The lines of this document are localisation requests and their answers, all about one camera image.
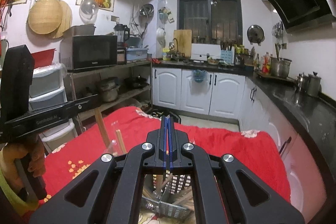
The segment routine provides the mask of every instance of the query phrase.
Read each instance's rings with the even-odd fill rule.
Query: jar
[[[169,48],[163,48],[163,61],[170,61],[171,53]]]

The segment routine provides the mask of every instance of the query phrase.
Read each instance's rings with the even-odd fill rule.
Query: window
[[[240,0],[180,0],[179,28],[192,30],[193,42],[237,41],[242,35]]]

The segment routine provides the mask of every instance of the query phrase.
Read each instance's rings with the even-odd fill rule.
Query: hand
[[[18,175],[14,160],[21,159],[28,153],[31,155],[28,171],[33,172],[34,177],[43,175],[45,173],[44,147],[41,140],[33,145],[10,143],[7,144],[2,149],[2,153],[0,153],[0,167],[2,173],[8,185],[16,194],[20,192],[24,187],[24,184]]]

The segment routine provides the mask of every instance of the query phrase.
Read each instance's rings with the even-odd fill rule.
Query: bamboo steamer lid
[[[38,0],[30,9],[28,24],[37,34],[51,33],[61,24],[62,7],[58,0]]]

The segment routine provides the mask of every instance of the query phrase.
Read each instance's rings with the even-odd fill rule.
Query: kitchen counter
[[[244,75],[252,80],[280,109],[294,130],[302,137],[313,155],[327,193],[335,188],[336,178],[336,108],[320,98],[296,93],[292,85],[261,79],[237,67],[213,66],[208,63],[162,61],[153,67],[203,69],[209,72]]]
[[[221,72],[221,73],[231,73],[235,75],[243,75],[248,76],[251,75],[250,72],[243,70],[242,68],[238,67],[224,67],[222,65],[209,65],[208,63],[184,63],[182,61],[161,61],[161,64],[153,64],[153,67],[158,68],[177,68],[177,69],[201,69],[210,72]]]

